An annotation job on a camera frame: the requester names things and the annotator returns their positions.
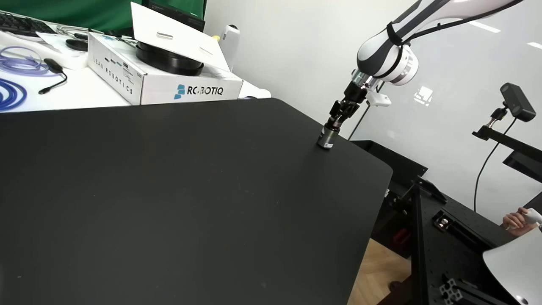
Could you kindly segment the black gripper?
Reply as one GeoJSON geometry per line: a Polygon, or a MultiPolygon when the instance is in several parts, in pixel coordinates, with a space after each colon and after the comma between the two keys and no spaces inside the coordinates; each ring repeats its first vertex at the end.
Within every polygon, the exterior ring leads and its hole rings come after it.
{"type": "Polygon", "coordinates": [[[327,122],[324,124],[326,131],[331,131],[334,127],[336,134],[341,136],[344,129],[344,120],[349,119],[360,105],[366,100],[368,88],[363,85],[349,83],[344,90],[343,100],[336,102],[332,105],[331,115],[327,122]]]}

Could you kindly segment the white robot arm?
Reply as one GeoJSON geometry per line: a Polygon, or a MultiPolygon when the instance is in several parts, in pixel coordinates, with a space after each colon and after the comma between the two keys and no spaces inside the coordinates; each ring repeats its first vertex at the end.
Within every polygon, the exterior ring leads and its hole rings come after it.
{"type": "Polygon", "coordinates": [[[378,81],[407,83],[415,70],[414,39],[507,10],[522,0],[417,0],[361,44],[356,70],[321,136],[336,136],[378,81]]]}

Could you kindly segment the operator hand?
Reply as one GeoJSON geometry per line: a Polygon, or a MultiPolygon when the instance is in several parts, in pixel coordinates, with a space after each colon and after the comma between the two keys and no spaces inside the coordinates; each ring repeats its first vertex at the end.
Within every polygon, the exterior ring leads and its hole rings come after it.
{"type": "Polygon", "coordinates": [[[514,234],[514,236],[524,236],[527,232],[531,232],[532,229],[536,229],[534,222],[527,220],[527,212],[524,209],[507,214],[504,217],[502,227],[514,234]]]}

